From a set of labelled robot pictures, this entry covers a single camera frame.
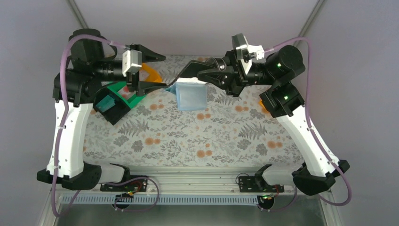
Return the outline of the black card holder wallet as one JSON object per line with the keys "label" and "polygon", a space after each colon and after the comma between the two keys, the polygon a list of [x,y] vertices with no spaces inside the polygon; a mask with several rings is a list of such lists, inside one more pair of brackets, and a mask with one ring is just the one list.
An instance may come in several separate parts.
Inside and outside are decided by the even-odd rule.
{"label": "black card holder wallet", "polygon": [[207,83],[198,79],[198,72],[214,66],[191,60],[164,90],[176,97],[179,111],[199,111],[207,108]]}

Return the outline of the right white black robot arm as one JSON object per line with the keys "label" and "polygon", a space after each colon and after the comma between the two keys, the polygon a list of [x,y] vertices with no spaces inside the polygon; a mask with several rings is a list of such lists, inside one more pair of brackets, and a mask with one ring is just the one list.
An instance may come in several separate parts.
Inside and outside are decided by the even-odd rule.
{"label": "right white black robot arm", "polygon": [[304,71],[300,50],[286,45],[267,56],[264,63],[252,63],[248,72],[232,50],[223,58],[203,63],[196,75],[200,81],[211,83],[234,97],[247,86],[269,86],[260,94],[262,104],[289,133],[304,162],[293,168],[265,165],[257,171],[255,180],[260,187],[288,185],[306,195],[317,195],[329,190],[350,166],[322,141],[308,116],[304,98],[292,84],[293,78]]}

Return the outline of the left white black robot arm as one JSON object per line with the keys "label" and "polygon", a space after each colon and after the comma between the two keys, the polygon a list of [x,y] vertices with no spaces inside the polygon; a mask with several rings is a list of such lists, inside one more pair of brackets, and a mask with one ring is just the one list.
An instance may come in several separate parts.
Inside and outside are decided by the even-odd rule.
{"label": "left white black robot arm", "polygon": [[128,89],[140,97],[166,88],[165,83],[139,78],[143,63],[165,59],[164,55],[143,45],[108,40],[96,29],[75,30],[68,39],[60,72],[54,79],[56,128],[52,154],[46,168],[37,172],[36,179],[73,191],[127,181],[130,173],[126,166],[90,164],[83,160],[88,117],[90,111],[107,98],[114,102],[106,111],[110,122],[117,122],[128,111],[128,105],[116,100],[104,82],[112,85],[124,81]]}

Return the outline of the teal card in black bin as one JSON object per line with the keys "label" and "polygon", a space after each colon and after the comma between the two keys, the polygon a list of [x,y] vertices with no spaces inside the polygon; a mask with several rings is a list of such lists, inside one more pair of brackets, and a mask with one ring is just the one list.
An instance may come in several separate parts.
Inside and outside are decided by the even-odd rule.
{"label": "teal card in black bin", "polygon": [[114,106],[115,106],[115,99],[109,95],[105,96],[95,105],[96,109],[102,113],[108,111]]}

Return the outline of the orange bin back left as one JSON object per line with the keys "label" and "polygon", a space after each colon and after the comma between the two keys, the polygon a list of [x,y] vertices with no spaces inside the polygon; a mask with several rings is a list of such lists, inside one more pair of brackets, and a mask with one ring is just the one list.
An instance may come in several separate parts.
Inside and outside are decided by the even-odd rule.
{"label": "orange bin back left", "polygon": [[139,78],[141,81],[162,82],[162,78],[158,71],[146,63],[142,64],[142,67],[139,71]]}

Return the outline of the orange bin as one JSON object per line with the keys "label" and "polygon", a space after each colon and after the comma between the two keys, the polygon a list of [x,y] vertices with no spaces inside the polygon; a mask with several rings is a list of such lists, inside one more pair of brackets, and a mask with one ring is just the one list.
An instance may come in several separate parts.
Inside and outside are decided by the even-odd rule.
{"label": "orange bin", "polygon": [[266,114],[266,115],[270,115],[269,111],[268,111],[268,110],[265,108],[265,106],[263,105],[263,102],[262,102],[261,99],[258,101],[258,104],[259,104],[260,107],[261,107],[262,113],[264,113],[264,114]]}
{"label": "orange bin", "polygon": [[139,71],[139,78],[141,81],[162,82],[162,78],[158,71],[146,63],[142,64],[142,67]]}

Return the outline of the green bin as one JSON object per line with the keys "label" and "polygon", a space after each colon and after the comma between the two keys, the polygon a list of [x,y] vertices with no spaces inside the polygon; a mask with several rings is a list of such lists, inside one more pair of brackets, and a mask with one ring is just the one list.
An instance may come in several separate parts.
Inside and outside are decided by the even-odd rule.
{"label": "green bin", "polygon": [[137,96],[134,92],[130,92],[126,82],[111,82],[107,89],[111,92],[109,96],[115,99],[115,103],[127,104],[132,109],[140,103],[145,96]]}

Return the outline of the black bin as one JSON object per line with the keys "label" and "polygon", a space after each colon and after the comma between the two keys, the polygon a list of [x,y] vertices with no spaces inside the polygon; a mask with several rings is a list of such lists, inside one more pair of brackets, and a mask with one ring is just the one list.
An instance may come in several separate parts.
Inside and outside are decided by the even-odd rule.
{"label": "black bin", "polygon": [[96,95],[93,108],[111,125],[117,124],[131,110],[125,99],[109,88],[102,89]]}

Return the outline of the orange bin right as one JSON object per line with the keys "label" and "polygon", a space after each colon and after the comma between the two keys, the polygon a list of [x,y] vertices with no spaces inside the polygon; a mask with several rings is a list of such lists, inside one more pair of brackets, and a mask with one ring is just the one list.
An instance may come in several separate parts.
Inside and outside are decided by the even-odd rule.
{"label": "orange bin right", "polygon": [[266,115],[270,115],[269,111],[268,111],[268,110],[265,108],[265,106],[263,105],[263,102],[262,102],[261,99],[258,101],[258,104],[259,104],[260,107],[261,107],[262,113],[264,113],[264,114],[266,114]]}

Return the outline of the floral patterned table mat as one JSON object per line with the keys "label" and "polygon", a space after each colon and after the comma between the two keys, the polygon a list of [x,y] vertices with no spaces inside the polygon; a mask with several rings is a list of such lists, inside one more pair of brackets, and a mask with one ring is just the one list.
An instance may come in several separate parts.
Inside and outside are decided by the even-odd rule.
{"label": "floral patterned table mat", "polygon": [[207,87],[207,107],[179,111],[175,95],[152,92],[115,125],[96,111],[88,118],[84,160],[132,166],[261,167],[303,163],[290,135],[259,105],[266,86],[239,97]]}

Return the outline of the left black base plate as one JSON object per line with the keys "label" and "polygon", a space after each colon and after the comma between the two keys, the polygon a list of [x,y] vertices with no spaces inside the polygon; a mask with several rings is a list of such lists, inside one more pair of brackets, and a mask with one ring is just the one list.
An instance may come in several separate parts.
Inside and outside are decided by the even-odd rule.
{"label": "left black base plate", "polygon": [[131,181],[121,186],[112,186],[109,184],[103,184],[100,186],[102,192],[145,192],[147,189],[148,179],[141,178],[135,181]]}

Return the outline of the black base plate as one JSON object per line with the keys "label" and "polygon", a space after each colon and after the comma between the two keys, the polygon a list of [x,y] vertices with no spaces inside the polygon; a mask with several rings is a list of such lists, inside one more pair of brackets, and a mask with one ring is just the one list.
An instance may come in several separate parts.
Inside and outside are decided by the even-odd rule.
{"label": "black base plate", "polygon": [[109,184],[103,184],[100,186],[102,192],[145,192],[147,189],[148,179],[141,178],[135,181],[131,181],[121,186],[112,186]]}
{"label": "black base plate", "polygon": [[282,193],[285,191],[284,186],[271,186],[266,183],[258,185],[254,176],[238,176],[236,183],[241,193]]}

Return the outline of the aluminium rail frame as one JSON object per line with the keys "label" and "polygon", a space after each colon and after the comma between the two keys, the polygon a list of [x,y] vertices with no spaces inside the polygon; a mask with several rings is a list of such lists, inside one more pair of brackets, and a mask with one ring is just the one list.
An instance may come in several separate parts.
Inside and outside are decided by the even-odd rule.
{"label": "aluminium rail frame", "polygon": [[[241,193],[238,176],[253,175],[255,167],[132,167],[136,175],[150,178],[145,192],[156,195],[256,195],[258,201],[266,193]],[[248,205],[136,205],[127,204],[115,210],[112,204],[74,204],[74,193],[58,188],[56,207],[65,211],[55,217],[51,201],[46,201],[39,219],[41,226],[340,226],[337,208],[316,196],[298,194],[286,186],[274,201],[273,211]],[[115,194],[102,192],[96,186],[80,194]]]}

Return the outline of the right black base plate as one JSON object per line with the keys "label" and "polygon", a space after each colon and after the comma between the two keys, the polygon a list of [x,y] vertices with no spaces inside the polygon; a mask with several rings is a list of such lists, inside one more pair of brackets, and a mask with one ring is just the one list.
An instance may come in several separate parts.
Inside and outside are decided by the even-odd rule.
{"label": "right black base plate", "polygon": [[236,183],[241,193],[282,193],[285,191],[284,186],[271,186],[266,183],[258,185],[254,176],[238,176]]}

